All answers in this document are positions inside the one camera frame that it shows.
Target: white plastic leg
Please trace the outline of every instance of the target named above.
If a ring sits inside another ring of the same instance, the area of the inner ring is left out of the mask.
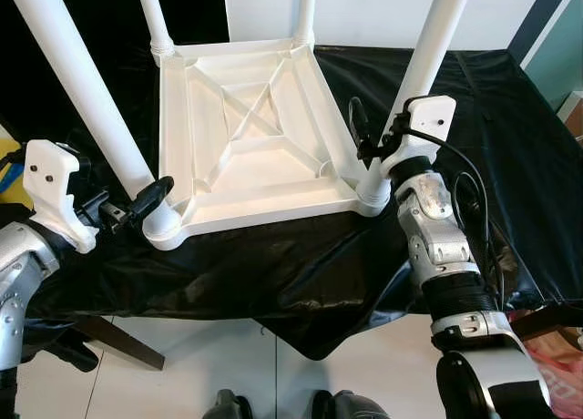
[[[466,2],[467,0],[434,0],[431,4],[417,46],[393,102],[384,134],[393,124],[394,116],[403,110],[404,102],[408,98],[429,94]],[[356,189],[361,200],[370,205],[386,203],[390,198],[391,185],[389,180],[381,175],[380,167],[379,159],[375,159],[366,179],[361,181]]]
[[[14,1],[107,162],[134,199],[154,178],[63,0]],[[172,233],[178,226],[179,215],[166,202],[144,220],[147,237]]]
[[[150,50],[160,66],[160,59],[174,53],[174,42],[170,38],[159,0],[139,0],[146,16],[150,34]]]
[[[298,27],[293,38],[295,46],[309,45],[313,49],[315,37],[313,34],[313,14],[316,0],[300,0]]]

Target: white tile floor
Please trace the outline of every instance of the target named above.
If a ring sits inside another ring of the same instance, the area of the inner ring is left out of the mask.
[[[114,323],[166,356],[164,371],[98,352],[81,373],[48,353],[19,368],[23,419],[201,418],[220,388],[248,397],[257,419],[299,419],[315,390],[350,389],[394,419],[445,417],[435,385],[439,352],[428,316],[409,315],[348,339],[312,362],[253,321],[120,319]]]

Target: black tablecloth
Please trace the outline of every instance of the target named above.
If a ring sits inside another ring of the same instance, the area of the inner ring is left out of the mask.
[[[349,98],[360,97],[377,137],[410,55],[316,49],[344,117]],[[151,88],[120,86],[134,90],[118,104],[145,151],[157,148],[150,130],[157,120],[156,75],[151,66],[138,75]],[[448,140],[480,168],[492,220],[504,235],[497,250],[514,254],[506,256],[508,304],[534,308],[583,300],[583,158],[575,140],[506,51],[448,53],[432,93],[456,99]],[[136,119],[143,121],[138,133]],[[98,159],[85,132],[77,130],[69,140]],[[155,168],[155,154],[149,158]],[[460,166],[447,151],[439,152],[436,167],[446,180]],[[107,166],[99,168],[111,182]],[[67,257],[31,301],[28,316],[251,317],[320,359],[352,333],[424,309],[409,284],[395,211],[392,201],[373,219],[340,213],[217,232],[167,252],[126,230],[100,238],[87,256]]]

